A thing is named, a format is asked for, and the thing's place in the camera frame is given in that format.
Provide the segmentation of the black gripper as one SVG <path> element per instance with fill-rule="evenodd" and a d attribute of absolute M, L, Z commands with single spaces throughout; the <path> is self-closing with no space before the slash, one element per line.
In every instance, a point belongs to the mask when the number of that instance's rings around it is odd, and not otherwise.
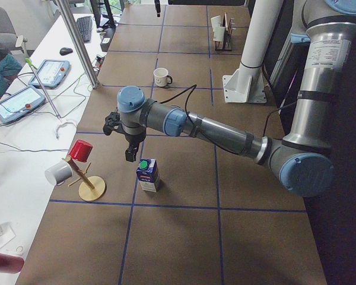
<path fill-rule="evenodd" d="M 139 134 L 126 133 L 125 138 L 129 143 L 128 148 L 125 150 L 125 159 L 127 162 L 135 162 L 139 144 L 146 138 L 146 131 L 142 131 Z"/>

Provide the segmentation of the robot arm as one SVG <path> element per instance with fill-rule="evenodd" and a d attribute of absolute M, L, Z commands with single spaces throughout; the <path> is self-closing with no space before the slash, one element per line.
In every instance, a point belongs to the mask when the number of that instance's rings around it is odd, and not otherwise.
<path fill-rule="evenodd" d="M 117 111 L 106 118 L 105 133 L 125 136 L 127 161 L 134 161 L 147 128 L 170 137 L 187 134 L 253 159 L 267 167 L 288 191 L 301 197 L 321 194 L 332 182 L 328 129 L 338 81 L 356 37 L 356 1 L 295 1 L 283 55 L 298 50 L 304 65 L 297 98 L 284 116 L 280 140 L 235 129 L 166 102 L 146 99 L 134 85 L 117 94 Z"/>

